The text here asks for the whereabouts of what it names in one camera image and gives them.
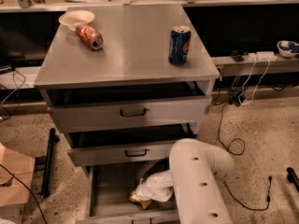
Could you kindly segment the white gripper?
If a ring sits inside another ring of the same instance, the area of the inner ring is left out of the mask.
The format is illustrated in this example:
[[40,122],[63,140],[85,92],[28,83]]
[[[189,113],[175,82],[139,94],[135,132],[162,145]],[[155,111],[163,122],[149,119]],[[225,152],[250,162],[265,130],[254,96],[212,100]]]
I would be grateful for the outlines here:
[[173,195],[173,181],[169,170],[150,175],[136,188],[140,201],[167,202]]

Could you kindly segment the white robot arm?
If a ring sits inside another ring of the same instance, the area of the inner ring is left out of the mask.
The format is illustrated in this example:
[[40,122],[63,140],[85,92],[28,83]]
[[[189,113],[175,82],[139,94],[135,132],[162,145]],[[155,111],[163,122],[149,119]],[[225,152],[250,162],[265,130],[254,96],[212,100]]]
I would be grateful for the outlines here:
[[233,224],[217,181],[235,168],[220,147],[180,139],[170,149],[169,169],[150,175],[133,195],[138,201],[166,202],[174,197],[181,224]]

